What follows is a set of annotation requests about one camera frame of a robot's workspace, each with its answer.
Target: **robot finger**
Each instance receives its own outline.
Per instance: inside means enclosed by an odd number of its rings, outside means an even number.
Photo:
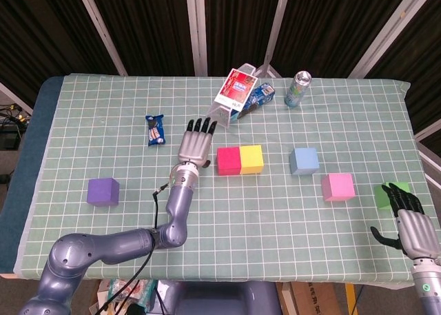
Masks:
[[[213,123],[210,125],[210,127],[209,127],[209,129],[208,129],[208,133],[209,133],[209,134],[213,134],[213,133],[214,133],[214,130],[216,129],[217,124],[218,124],[218,121],[215,121],[215,122],[213,122]]]
[[[196,124],[194,125],[194,131],[199,132],[199,130],[201,129],[201,122],[202,122],[201,118],[197,119]]]
[[[424,210],[422,209],[420,199],[412,193],[406,192],[405,196],[407,197],[407,203],[409,207],[412,207],[412,210],[417,213],[421,213],[424,215]]]
[[[398,186],[389,184],[395,197],[398,199],[400,207],[405,210],[412,210],[417,213],[424,214],[420,199],[414,196],[412,193],[401,190]]]
[[[393,247],[393,248],[395,248],[397,250],[401,250],[402,249],[400,239],[391,239],[391,238],[383,237],[381,235],[381,233],[379,233],[379,231],[377,230],[376,227],[371,227],[371,232],[373,234],[373,237],[380,244],[382,244],[384,246]]]
[[[395,217],[398,217],[398,210],[402,210],[404,208],[401,207],[401,205],[400,205],[400,203],[398,201],[398,198],[393,193],[393,191],[392,191],[392,189],[390,187],[387,187],[386,185],[381,185],[381,188],[386,192],[387,196],[389,197],[389,202],[390,202],[391,207],[392,207],[393,215]]]
[[[194,120],[188,121],[187,131],[193,131],[193,122]]]
[[[208,125],[209,125],[209,120],[211,120],[211,118],[207,117],[204,121],[204,124],[202,126],[201,132],[207,132],[208,129]]]

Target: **blue cube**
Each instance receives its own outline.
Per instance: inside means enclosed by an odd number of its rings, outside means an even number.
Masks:
[[[295,148],[289,155],[289,165],[293,175],[310,175],[318,170],[315,148]]]

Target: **black curtain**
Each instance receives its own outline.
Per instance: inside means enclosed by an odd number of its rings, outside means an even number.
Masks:
[[[46,79],[71,72],[116,74],[81,0],[0,0],[0,81],[33,107]]]
[[[194,75],[187,0],[95,0],[130,75]]]
[[[411,83],[406,104],[415,133],[441,119],[441,0],[426,1],[367,77]]]
[[[278,0],[205,0],[208,75],[263,64]]]
[[[424,138],[421,143],[429,148],[432,152],[441,156],[441,130]]]
[[[402,0],[288,0],[271,65],[348,77]]]

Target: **red cube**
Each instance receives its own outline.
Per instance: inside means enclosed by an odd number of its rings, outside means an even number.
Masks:
[[[240,164],[240,149],[218,148],[218,175],[239,175],[242,165]]]

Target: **blue box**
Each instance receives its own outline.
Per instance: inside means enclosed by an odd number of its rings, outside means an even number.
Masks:
[[[241,112],[232,110],[230,120],[235,121],[240,119],[242,116],[252,112],[257,107],[271,101],[275,93],[276,91],[270,86],[270,84],[263,83],[251,92]]]
[[[315,148],[295,148],[289,155],[289,165],[293,175],[310,175],[319,168]]]

